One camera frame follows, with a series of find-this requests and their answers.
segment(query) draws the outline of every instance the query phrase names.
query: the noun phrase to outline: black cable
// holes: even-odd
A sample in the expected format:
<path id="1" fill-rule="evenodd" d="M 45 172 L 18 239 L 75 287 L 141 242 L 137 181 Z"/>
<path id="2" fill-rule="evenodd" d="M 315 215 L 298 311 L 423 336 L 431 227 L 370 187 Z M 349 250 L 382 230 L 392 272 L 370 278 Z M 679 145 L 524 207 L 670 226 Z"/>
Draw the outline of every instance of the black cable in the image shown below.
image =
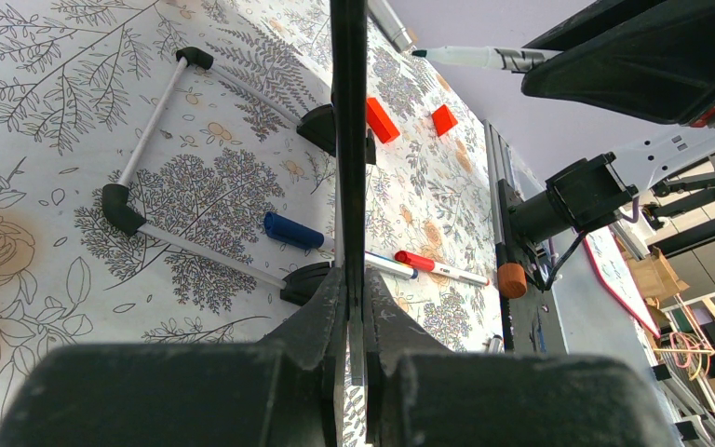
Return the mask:
<path id="1" fill-rule="evenodd" d="M 564 264 L 566 264 L 566 261 L 569 259 L 572 253 L 577 250 L 577 247 L 579 247 L 579 244 L 581 244 L 582 241 L 585 240 L 586 236 L 586 232 L 579 233 L 574 242 L 572 242 L 572 245 L 569 247 L 569 249 L 565 253 L 563 253 L 560 258 L 558 258 L 558 261 L 552 267 L 552 271 L 549 272 L 549 278 L 546 279 L 544 291 L 552 289 L 552 283 L 555 282 L 555 277 L 558 275 L 558 270 L 560 270 L 560 268 L 563 267 Z"/>

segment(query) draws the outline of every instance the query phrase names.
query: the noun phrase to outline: floral tablecloth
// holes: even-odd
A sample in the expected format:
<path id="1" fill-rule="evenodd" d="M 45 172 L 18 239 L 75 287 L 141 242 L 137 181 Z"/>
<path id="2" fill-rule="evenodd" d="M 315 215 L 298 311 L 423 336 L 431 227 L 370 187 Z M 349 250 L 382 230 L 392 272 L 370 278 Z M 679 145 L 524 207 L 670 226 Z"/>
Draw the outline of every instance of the floral tablecloth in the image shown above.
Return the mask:
<path id="1" fill-rule="evenodd" d="M 0 0 L 0 421 L 48 350 L 98 342 L 253 341 L 296 306 L 278 290 L 103 218 L 114 180 L 174 69 L 196 46 L 295 116 L 329 102 L 329 6 L 274 0 Z M 425 61 L 370 25 L 369 95 L 401 130 L 366 169 L 367 249 L 415 251 L 494 275 L 483 128 Z M 438 138 L 430 114 L 459 124 Z M 130 205 L 176 235 L 279 278 L 329 253 L 263 233 L 276 211 L 333 230 L 334 160 L 218 75 L 188 69 L 133 178 Z M 494 287 L 385 277 L 454 350 L 501 333 Z M 85 378 L 81 377 L 82 386 Z M 346 390 L 344 445 L 365 400 Z"/>

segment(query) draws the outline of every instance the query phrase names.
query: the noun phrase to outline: red marker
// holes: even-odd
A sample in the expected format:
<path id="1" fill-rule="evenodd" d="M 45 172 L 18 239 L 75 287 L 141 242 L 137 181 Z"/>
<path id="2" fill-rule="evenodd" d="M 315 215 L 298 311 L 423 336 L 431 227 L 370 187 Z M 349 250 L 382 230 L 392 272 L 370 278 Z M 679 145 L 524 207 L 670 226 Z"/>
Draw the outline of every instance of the red marker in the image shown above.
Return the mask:
<path id="1" fill-rule="evenodd" d="M 430 273 L 436 273 L 449 278 L 458 279 L 463 282 L 469 282 L 477 286 L 488 286 L 489 280 L 475 273 L 466 272 L 458 268 L 449 267 L 445 264 L 440 264 L 429 258 L 425 258 L 419 254 L 410 253 L 409 251 L 399 251 L 395 256 L 400 263 L 409 265 L 412 268 L 424 270 Z"/>

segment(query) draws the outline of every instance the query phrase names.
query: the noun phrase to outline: blue marker cap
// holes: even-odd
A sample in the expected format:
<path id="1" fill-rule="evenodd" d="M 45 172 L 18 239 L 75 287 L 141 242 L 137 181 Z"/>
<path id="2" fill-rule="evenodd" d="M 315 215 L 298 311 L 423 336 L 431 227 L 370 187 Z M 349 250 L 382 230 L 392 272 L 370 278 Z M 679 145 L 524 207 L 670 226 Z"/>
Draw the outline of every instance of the blue marker cap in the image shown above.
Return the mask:
<path id="1" fill-rule="evenodd" d="M 325 235 L 274 212 L 264 215 L 264 231 L 275 240 L 303 250 L 318 249 L 325 243 Z"/>

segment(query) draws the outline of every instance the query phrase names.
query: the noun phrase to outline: black vertical bar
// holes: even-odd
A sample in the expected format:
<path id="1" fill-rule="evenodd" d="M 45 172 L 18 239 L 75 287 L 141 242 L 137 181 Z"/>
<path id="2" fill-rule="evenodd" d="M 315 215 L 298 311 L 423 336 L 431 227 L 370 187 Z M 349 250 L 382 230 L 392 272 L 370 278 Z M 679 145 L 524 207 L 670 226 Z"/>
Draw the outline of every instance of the black vertical bar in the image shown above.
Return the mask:
<path id="1" fill-rule="evenodd" d="M 333 109 L 350 318 L 362 317 L 366 219 L 366 0 L 331 1 Z"/>

